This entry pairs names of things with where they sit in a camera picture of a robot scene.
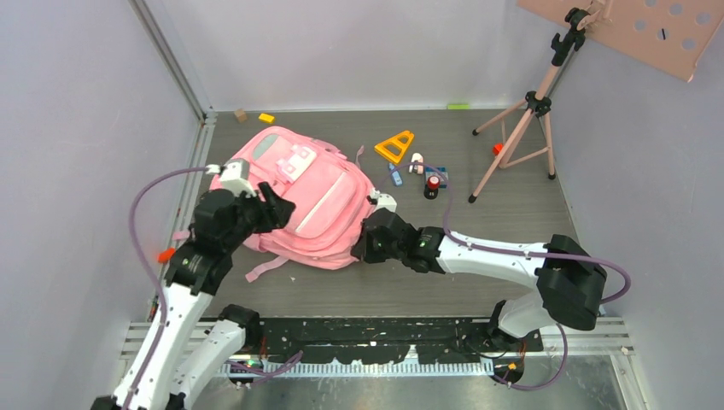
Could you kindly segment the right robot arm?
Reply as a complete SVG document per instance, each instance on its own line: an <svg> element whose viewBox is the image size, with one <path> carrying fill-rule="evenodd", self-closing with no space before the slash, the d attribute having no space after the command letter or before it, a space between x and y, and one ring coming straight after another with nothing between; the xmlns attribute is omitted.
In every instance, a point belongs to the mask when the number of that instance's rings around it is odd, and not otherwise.
<svg viewBox="0 0 724 410"><path fill-rule="evenodd" d="M523 285L530 292L495 305L487 325L490 344L509 350L541 327L595 328L605 270L565 235L547 243L483 240L443 227L416 228L379 209L364 220L353 257L367 264L400 261L419 273L466 273Z"/></svg>

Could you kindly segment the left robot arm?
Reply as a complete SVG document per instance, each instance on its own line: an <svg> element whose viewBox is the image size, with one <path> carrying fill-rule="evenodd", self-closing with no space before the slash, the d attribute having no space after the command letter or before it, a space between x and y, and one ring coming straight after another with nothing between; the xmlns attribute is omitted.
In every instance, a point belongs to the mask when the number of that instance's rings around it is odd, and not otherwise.
<svg viewBox="0 0 724 410"><path fill-rule="evenodd" d="M201 196L191 235L173 254L159 308L127 374L94 409L190 409L222 364L236 351L253 353L262 340L260 316L228 306L189 357L188 341L226 274L233 253L254 234L284 228L295 205L262 182L236 194L226 189Z"/></svg>

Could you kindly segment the pink student backpack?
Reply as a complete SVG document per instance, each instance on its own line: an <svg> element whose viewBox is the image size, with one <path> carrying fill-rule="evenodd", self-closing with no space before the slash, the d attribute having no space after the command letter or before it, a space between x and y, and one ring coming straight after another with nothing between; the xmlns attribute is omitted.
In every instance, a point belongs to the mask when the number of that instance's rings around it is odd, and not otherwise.
<svg viewBox="0 0 724 410"><path fill-rule="evenodd" d="M367 196L374 187L356 163L330 143L281 126L262 130L230 160L240 158L250 164L249 181L255 189L267 182L296 205L285 228L243 242L275 256L248 272L248 282L290 261L331 271L357 261L351 249L363 220L373 212Z"/></svg>

